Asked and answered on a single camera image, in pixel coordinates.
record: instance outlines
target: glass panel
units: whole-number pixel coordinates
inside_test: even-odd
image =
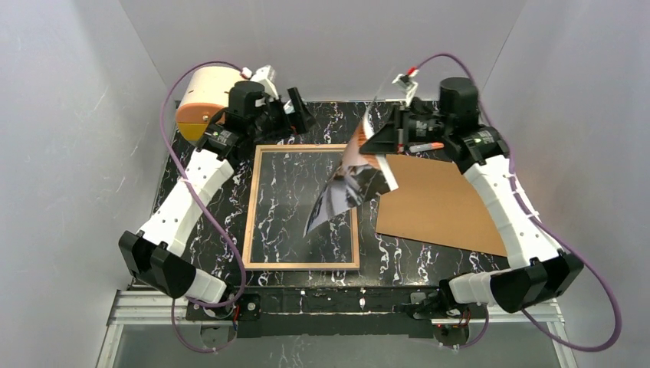
[[[200,346],[198,326],[182,326],[187,340]],[[481,324],[472,324],[472,335]],[[204,331],[204,339],[225,338],[226,328]],[[407,336],[282,336],[236,340],[217,355],[193,353],[176,339],[171,326],[124,327],[115,367],[162,366],[492,366],[560,367],[551,339],[532,324],[492,324],[483,340],[459,352],[438,348],[434,340]]]

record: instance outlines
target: metal frame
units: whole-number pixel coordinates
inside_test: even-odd
[[[258,187],[265,152],[293,152],[293,153],[328,153],[343,152],[345,144],[292,144],[292,145],[258,145],[253,161],[253,177],[251,181],[251,196],[248,200],[248,217],[241,259],[247,270],[282,270],[282,271],[322,271],[322,270],[358,270],[361,267],[359,256],[359,232],[357,229],[356,208],[350,210],[350,237],[352,245],[352,261],[345,263],[288,263],[288,262],[251,262],[251,248],[253,247],[253,233],[255,215],[258,209]]]
[[[115,297],[115,303],[108,319],[106,336],[97,360],[97,367],[113,367],[116,354],[120,346],[124,325],[171,325],[170,308],[172,299],[159,291],[118,291]],[[557,300],[541,303],[527,308],[528,312],[538,321],[546,322],[549,331],[556,334],[563,340],[566,340],[566,331],[564,330],[564,317]],[[183,301],[176,305],[174,316],[176,323],[180,325],[202,325],[202,326],[228,326],[230,321],[193,321],[186,320],[185,313],[187,303]],[[520,312],[509,314],[499,307],[489,307],[491,324],[516,323],[528,321]],[[472,319],[472,324],[482,324],[484,319]],[[432,320],[432,323],[447,323],[448,320]],[[555,341],[553,342],[557,359],[562,368],[577,368],[576,358],[573,351],[564,347]]]

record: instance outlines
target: black bracket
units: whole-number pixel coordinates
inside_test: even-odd
[[[196,268],[166,250],[137,235],[124,232],[119,246],[129,272],[136,279],[173,298],[187,292],[196,276]]]

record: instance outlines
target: white plastic part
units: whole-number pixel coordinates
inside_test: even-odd
[[[277,100],[280,96],[277,94],[275,89],[275,69],[270,65],[261,67],[255,71],[255,74],[251,77],[251,81],[258,82],[264,86],[264,92],[266,92],[273,99]]]
[[[191,297],[205,303],[218,303],[223,296],[226,284],[209,273],[196,269],[192,286],[185,292],[185,297]]]
[[[206,149],[192,153],[185,172],[187,182],[206,205],[234,173],[228,161],[219,161],[217,155]],[[156,245],[165,242],[167,250],[179,257],[185,251],[187,238],[202,214],[185,183],[180,179],[158,211],[140,228],[144,232],[143,238]]]
[[[253,71],[251,71],[247,67],[244,67],[243,69],[241,69],[241,73],[239,73],[239,75],[241,75],[241,77],[244,79],[251,79],[251,77],[253,76]]]
[[[510,268],[529,266],[531,258],[546,261],[557,257],[557,251],[562,247],[529,219],[530,216],[537,217],[537,213],[518,181],[517,193],[533,213],[526,215],[514,198],[508,181],[510,160],[495,156],[485,161],[483,166],[474,164],[464,176],[490,212],[504,242]]]
[[[395,80],[392,81],[393,84],[396,84],[397,87],[401,92],[404,92],[406,95],[405,97],[405,103],[406,106],[411,106],[411,101],[413,100],[413,97],[415,97],[415,92],[418,90],[418,82],[413,80],[413,77],[418,73],[418,71],[414,71],[411,73],[410,81],[409,83],[404,83],[400,78],[404,77],[404,74],[397,74],[397,77],[395,77]]]
[[[490,289],[490,279],[496,274],[501,274],[509,270],[463,274],[452,278],[449,281],[449,288],[458,303],[482,303],[493,306],[497,301],[494,299],[492,290]]]

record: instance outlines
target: black marble surface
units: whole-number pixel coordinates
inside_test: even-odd
[[[318,193],[341,160],[338,152],[263,152],[251,244],[254,263],[346,263],[352,259],[348,211],[303,236]]]
[[[307,106],[316,117],[317,125],[303,136],[293,136],[280,144],[346,143],[368,103],[308,103]],[[370,122],[375,131],[387,118],[389,106],[389,103],[378,103],[373,107]],[[192,147],[178,133],[173,147],[186,164]],[[447,160],[442,151],[419,156]],[[240,250],[246,229],[251,174],[252,162],[244,162],[208,205]],[[168,159],[155,209],[176,184],[177,178],[176,168]],[[506,258],[378,235],[375,233],[378,207],[379,200],[376,199],[358,208],[361,261],[358,271],[249,271],[247,283],[297,287],[430,286],[459,273],[507,268]],[[237,285],[241,280],[232,252],[203,217],[189,236],[183,257],[231,284]]]

